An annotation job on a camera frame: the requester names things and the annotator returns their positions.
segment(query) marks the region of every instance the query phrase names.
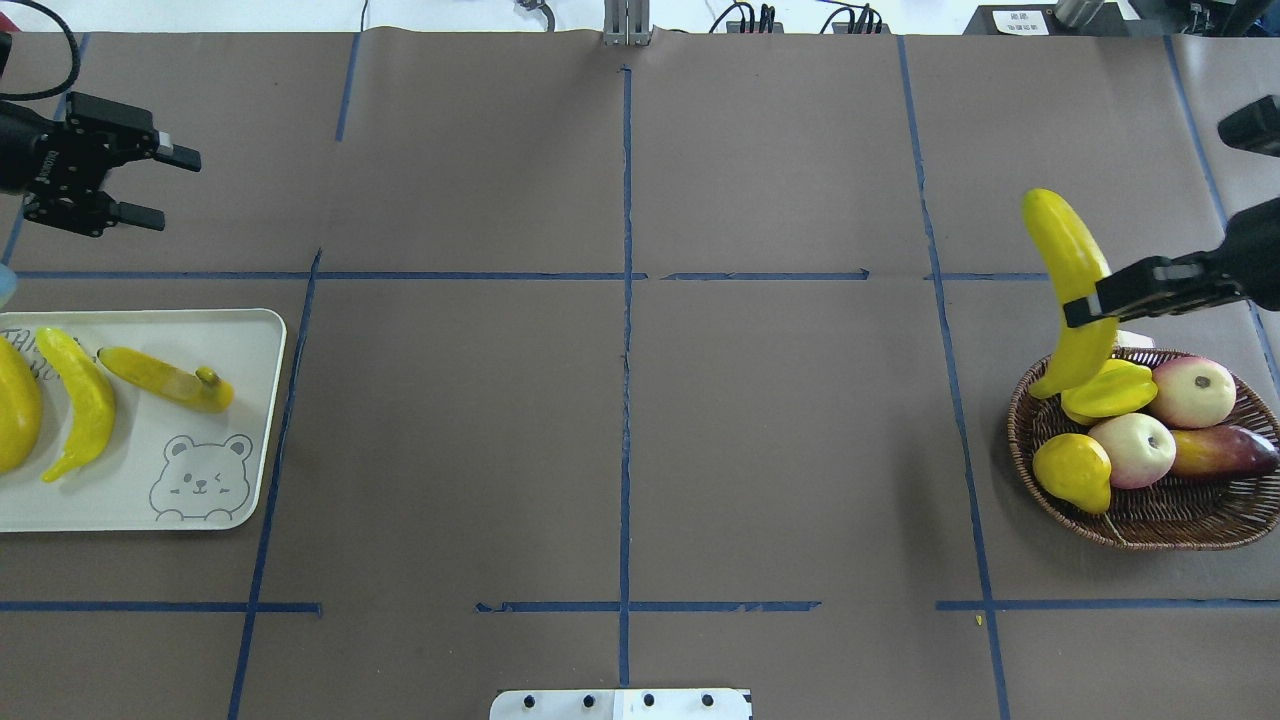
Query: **cartoon bear drawing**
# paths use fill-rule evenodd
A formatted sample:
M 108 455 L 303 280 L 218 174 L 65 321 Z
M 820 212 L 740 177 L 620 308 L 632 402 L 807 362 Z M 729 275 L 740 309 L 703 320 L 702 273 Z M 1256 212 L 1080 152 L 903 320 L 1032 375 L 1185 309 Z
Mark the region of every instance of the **cartoon bear drawing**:
M 230 520 L 248 501 L 244 461 L 252 451 L 253 442 L 244 436 L 221 445 L 197 445 L 187 436 L 170 439 L 164 446 L 164 470 L 151 486 L 156 520 Z

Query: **fake fruit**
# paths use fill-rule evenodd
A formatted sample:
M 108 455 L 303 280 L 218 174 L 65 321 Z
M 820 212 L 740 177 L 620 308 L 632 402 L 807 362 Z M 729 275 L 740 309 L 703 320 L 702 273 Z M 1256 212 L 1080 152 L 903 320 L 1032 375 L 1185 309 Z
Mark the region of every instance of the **fake fruit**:
M 22 465 L 36 447 L 44 404 L 27 360 L 0 338 L 0 473 Z
M 1111 507 L 1111 460 L 1102 446 L 1089 436 L 1062 433 L 1053 436 L 1036 451 L 1032 471 L 1044 492 L 1092 512 Z
M 236 397 L 236 388 L 210 368 L 188 373 L 131 347 L 104 347 L 97 359 L 122 380 L 201 413 L 221 413 Z
M 106 450 L 115 428 L 115 393 L 102 370 L 65 332 L 40 328 L 36 331 L 36 347 L 63 377 L 74 415 L 61 457 L 40 475 L 40 479 L 51 483 L 76 468 L 88 465 Z
M 1044 400 L 1098 374 L 1111 356 L 1120 322 L 1103 318 L 1079 328 L 1066 327 L 1062 305 L 1093 295 L 1094 283 L 1111 274 L 1089 228 L 1066 200 L 1051 190 L 1028 191 L 1023 196 L 1023 222 L 1044 260 L 1057 297 L 1057 347 L 1044 377 L 1029 388 L 1033 397 Z
M 1239 425 L 1172 430 L 1172 436 L 1178 446 L 1172 473 L 1184 480 L 1243 480 L 1280 465 L 1271 441 Z
M 1171 427 L 1216 425 L 1235 407 L 1235 378 L 1206 357 L 1190 355 L 1166 360 L 1151 377 L 1160 393 L 1147 410 Z
M 1144 488 L 1174 465 L 1174 436 L 1151 415 L 1129 413 L 1089 428 L 1111 459 L 1111 487 Z
M 1102 419 L 1102 418 L 1089 418 L 1088 415 L 1078 415 L 1075 413 L 1071 413 L 1066 407 L 1062 407 L 1062 414 L 1070 418 L 1073 423 L 1084 427 L 1097 425 L 1098 420 Z
M 1156 391 L 1151 368 L 1111 359 L 1089 382 L 1062 391 L 1062 411 L 1071 419 L 1114 418 L 1146 406 Z

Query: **yellow banana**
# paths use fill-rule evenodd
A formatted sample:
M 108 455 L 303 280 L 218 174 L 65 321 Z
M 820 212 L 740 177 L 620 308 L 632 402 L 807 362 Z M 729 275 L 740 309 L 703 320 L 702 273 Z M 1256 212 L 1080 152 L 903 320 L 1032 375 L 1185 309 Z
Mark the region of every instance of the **yellow banana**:
M 88 465 L 106 450 L 115 428 L 115 393 L 102 370 L 65 332 L 40 328 L 36 331 L 36 347 L 63 377 L 74 414 L 63 456 L 40 475 L 40 479 L 51 483 L 76 468 Z
M 0 473 L 22 465 L 40 437 L 44 404 L 27 360 L 0 338 Z
M 210 368 L 188 373 L 132 347 L 104 347 L 97 359 L 122 380 L 201 413 L 221 413 L 236 397 L 232 383 Z
M 1048 268 L 1061 325 L 1048 369 L 1030 387 L 1032 396 L 1043 400 L 1098 374 L 1111 356 L 1120 322 L 1103 318 L 1079 328 L 1066 327 L 1062 305 L 1093 295 L 1094 283 L 1111 274 L 1089 228 L 1066 200 L 1051 190 L 1028 191 L 1023 197 L 1023 222 Z

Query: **apple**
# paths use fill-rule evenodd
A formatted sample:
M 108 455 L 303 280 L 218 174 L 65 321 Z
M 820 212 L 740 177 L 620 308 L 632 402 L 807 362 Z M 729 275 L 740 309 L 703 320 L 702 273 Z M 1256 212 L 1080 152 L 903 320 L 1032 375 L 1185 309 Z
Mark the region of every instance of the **apple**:
M 1216 425 L 1235 407 L 1235 378 L 1217 363 L 1189 355 L 1151 372 L 1156 398 L 1147 411 L 1174 428 Z
M 1164 478 L 1174 466 L 1178 445 L 1160 420 L 1129 413 L 1089 428 L 1089 437 L 1111 459 L 1111 487 L 1144 488 Z

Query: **wicker basket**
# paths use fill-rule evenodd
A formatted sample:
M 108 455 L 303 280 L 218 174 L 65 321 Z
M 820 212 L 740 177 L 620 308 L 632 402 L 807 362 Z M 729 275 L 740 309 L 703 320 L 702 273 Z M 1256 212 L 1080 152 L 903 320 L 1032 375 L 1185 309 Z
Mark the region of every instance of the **wicker basket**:
M 1116 348 L 1115 357 L 1155 368 L 1181 357 L 1176 350 Z M 1068 419 L 1059 396 L 1037 400 L 1027 391 L 1044 375 L 1048 357 L 1023 375 L 1009 405 L 1009 447 L 1018 477 L 1059 523 L 1097 543 L 1123 550 L 1229 550 L 1267 534 L 1280 519 L 1280 473 L 1219 483 L 1188 483 L 1170 474 L 1143 489 L 1112 492 L 1111 510 L 1091 515 L 1059 500 L 1032 475 L 1032 457 L 1051 437 L 1084 433 Z M 1235 378 L 1235 409 L 1226 423 L 1248 428 L 1280 446 L 1275 415 Z

